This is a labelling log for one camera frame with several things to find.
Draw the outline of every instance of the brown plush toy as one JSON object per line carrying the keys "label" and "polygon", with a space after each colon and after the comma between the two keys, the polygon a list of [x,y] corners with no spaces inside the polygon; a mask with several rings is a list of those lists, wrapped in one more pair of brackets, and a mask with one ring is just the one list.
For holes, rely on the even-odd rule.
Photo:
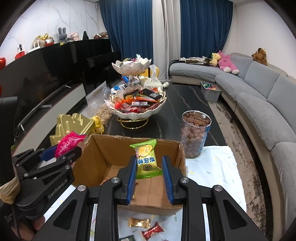
{"label": "brown plush toy", "polygon": [[256,53],[252,54],[252,57],[253,57],[254,61],[257,61],[258,63],[267,65],[266,52],[264,49],[259,48]]}

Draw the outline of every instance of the yellow chair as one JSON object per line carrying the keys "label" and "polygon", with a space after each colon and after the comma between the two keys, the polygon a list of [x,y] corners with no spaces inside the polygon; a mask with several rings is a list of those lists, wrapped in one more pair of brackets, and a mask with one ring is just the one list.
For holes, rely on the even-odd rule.
{"label": "yellow chair", "polygon": [[[156,77],[158,78],[158,74],[159,74],[159,68],[156,67]],[[143,74],[141,74],[142,76],[148,77],[148,69],[145,70],[145,72]]]}

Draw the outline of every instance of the gray bunny plush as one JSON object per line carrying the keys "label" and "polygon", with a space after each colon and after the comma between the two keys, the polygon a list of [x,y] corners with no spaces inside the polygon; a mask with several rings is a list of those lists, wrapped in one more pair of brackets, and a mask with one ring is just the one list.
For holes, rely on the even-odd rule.
{"label": "gray bunny plush", "polygon": [[59,31],[59,41],[64,42],[65,39],[67,38],[66,28],[63,28],[63,32],[62,32],[62,28],[59,27],[58,31]]}

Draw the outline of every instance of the red heart decoration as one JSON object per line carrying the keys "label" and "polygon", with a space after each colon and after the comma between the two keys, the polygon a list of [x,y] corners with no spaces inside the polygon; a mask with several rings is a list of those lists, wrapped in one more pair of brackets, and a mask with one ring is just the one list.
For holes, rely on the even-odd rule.
{"label": "red heart decoration", "polygon": [[6,66],[6,58],[0,58],[0,70]]}

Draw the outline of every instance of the green snack package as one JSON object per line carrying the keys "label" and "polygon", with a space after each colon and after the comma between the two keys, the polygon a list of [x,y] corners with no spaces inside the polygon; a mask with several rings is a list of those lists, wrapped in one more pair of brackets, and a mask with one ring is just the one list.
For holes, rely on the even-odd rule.
{"label": "green snack package", "polygon": [[131,235],[124,238],[120,238],[119,241],[136,241],[136,240],[135,240],[135,237]]}
{"label": "green snack package", "polygon": [[135,148],[137,156],[137,177],[136,179],[150,178],[162,175],[163,171],[157,166],[154,147],[156,140],[150,140],[130,145]]}

